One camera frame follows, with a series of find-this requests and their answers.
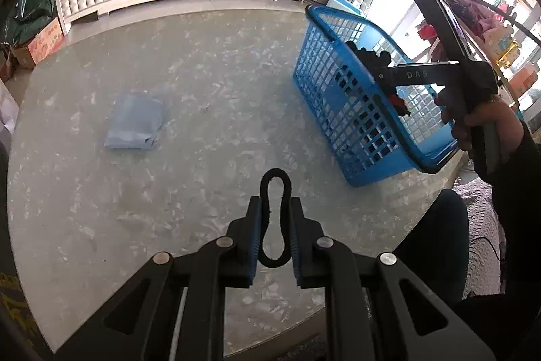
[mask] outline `tile floor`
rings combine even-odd
[[[81,18],[72,24],[71,31],[64,38],[62,47],[72,45],[108,31],[142,22],[175,14],[195,13],[200,11],[227,10],[227,9],[267,9],[281,11],[303,12],[305,3],[290,0],[159,0],[113,11],[110,14],[97,18],[91,14]],[[26,87],[32,71],[16,70],[13,78],[6,82],[6,87],[18,105],[21,105]]]

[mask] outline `dark pants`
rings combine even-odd
[[[468,212],[453,190],[442,190],[394,254],[448,305],[462,299],[470,245]]]

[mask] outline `blue plastic basket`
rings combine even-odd
[[[403,86],[411,116],[399,117],[369,71],[345,44],[391,54],[391,65],[412,63],[370,21],[328,7],[306,10],[310,25],[293,74],[347,182],[367,185],[413,167],[436,173],[458,150],[429,85]]]

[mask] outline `folded gray cloth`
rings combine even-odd
[[[142,93],[121,94],[105,147],[110,149],[151,149],[164,115],[163,103]]]

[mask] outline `silver rivet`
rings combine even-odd
[[[394,265],[397,262],[397,257],[393,253],[383,253],[379,260],[384,265]]]
[[[331,238],[328,238],[326,236],[323,236],[322,238],[319,238],[316,242],[321,248],[330,248],[332,245],[334,245],[334,240]]]
[[[153,262],[158,265],[166,264],[169,261],[169,254],[164,253],[163,251],[160,253],[156,253],[154,257],[152,258]]]
[[[220,248],[229,248],[232,244],[233,239],[227,236],[222,236],[216,239],[216,245],[218,245]]]

